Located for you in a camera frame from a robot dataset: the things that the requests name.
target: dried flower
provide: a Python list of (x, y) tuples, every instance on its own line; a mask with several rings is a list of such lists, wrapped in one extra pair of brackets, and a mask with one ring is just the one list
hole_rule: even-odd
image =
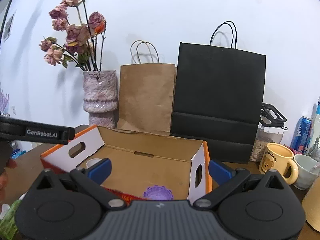
[(52, 45), (52, 41), (49, 41), (47, 39), (41, 41), (41, 43), (39, 44), (41, 50), (46, 52), (48, 51), (48, 49), (50, 49), (51, 45)]
[(64, 4), (64, 6), (78, 6), (80, 3), (80, 0), (62, 0), (61, 4)]
[(89, 38), (90, 33), (86, 24), (82, 24), (81, 26), (72, 24), (67, 27), (66, 42), (68, 46), (74, 41), (79, 43), (79, 46), (83, 46)]
[(48, 49), (47, 54), (44, 56), (44, 60), (50, 65), (60, 64), (63, 50), (55, 45), (51, 45)]
[(97, 27), (94, 29), (94, 34), (103, 33), (105, 29), (106, 29), (106, 23), (105, 23), (105, 22), (102, 22), (102, 23), (100, 23), (99, 26), (97, 26)]
[(77, 42), (75, 45), (74, 45), (74, 42), (70, 43), (70, 45), (64, 44), (64, 47), (68, 52), (70, 52), (72, 54), (74, 54), (74, 53), (82, 54), (82, 53), (84, 53), (84, 50), (87, 48), (87, 46), (85, 44), (83, 46), (80, 46), (79, 43), (77, 43)]
[(56, 6), (49, 12), (49, 15), (52, 19), (65, 19), (68, 17), (68, 14), (66, 13), (66, 7), (63, 4)]
[(89, 16), (88, 25), (92, 33), (99, 34), (104, 31), (105, 28), (105, 18), (99, 12), (94, 12)]
[(65, 31), (68, 26), (67, 19), (54, 19), (52, 20), (53, 29), (56, 31)]

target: bear print mug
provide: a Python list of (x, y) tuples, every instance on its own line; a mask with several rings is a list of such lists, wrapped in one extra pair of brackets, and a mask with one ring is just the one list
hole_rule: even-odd
[[(287, 147), (278, 143), (268, 143), (259, 165), (259, 171), (265, 174), (269, 169), (276, 169), (289, 185), (293, 184), (299, 174), (298, 166), (292, 160), (293, 156), (293, 152)], [(289, 166), (291, 166), (291, 175), (286, 178), (284, 174), (287, 173)]]

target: wooden table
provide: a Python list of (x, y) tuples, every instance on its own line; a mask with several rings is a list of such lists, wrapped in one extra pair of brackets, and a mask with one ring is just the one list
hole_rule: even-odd
[[(76, 132), (87, 128), (87, 125), (80, 125), (76, 128)], [(9, 184), (6, 188), (6, 199), (4, 203), (11, 205), (16, 199), (18, 199), (23, 193), (25, 193), (42, 171), (42, 164), (40, 162), (40, 154), (50, 149), (52, 144), (41, 144), (38, 147), (32, 149), (26, 154), (20, 156), (16, 161), (18, 163), (15, 169), (6, 169), (9, 175)], [(249, 162), (248, 164), (239, 163), (226, 163), (229, 167), (246, 168), (252, 174), (259, 174), (259, 163)], [(217, 184), (213, 182), (213, 189), (217, 188)], [(306, 191), (298, 190), (296, 187), (291, 186), (294, 193), (297, 195), (300, 201), (306, 194)], [(320, 233), (313, 230), (307, 223), (305, 223), (298, 240), (320, 240)]]
[[(260, 174), (258, 170), (259, 163), (249, 162), (248, 164), (239, 164), (239, 163), (225, 163), (225, 164), (233, 169), (246, 168), (252, 174)], [(213, 189), (218, 187), (217, 183), (215, 182), (213, 182), (212, 185), (213, 185)], [(301, 202), (305, 194), (307, 193), (307, 191), (299, 190), (293, 185), (291, 185), (290, 187)], [(320, 240), (320, 233), (315, 231), (311, 226), (305, 223), (299, 235), (298, 240)]]

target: blue gripper pad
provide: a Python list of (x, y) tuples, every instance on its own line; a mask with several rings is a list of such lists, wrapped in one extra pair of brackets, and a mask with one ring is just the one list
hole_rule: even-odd
[(86, 169), (85, 174), (89, 179), (92, 179), (94, 182), (101, 185), (102, 182), (110, 176), (111, 170), (111, 161), (108, 158), (104, 158), (95, 165)]
[(236, 171), (218, 160), (210, 160), (209, 174), (218, 185), (222, 185), (235, 176)]

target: green object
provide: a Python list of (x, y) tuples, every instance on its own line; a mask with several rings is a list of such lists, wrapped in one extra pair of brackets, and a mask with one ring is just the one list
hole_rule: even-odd
[(17, 226), (14, 223), (14, 214), (20, 203), (21, 200), (16, 200), (0, 222), (0, 235), (4, 239), (12, 240), (14, 234), (17, 232)]

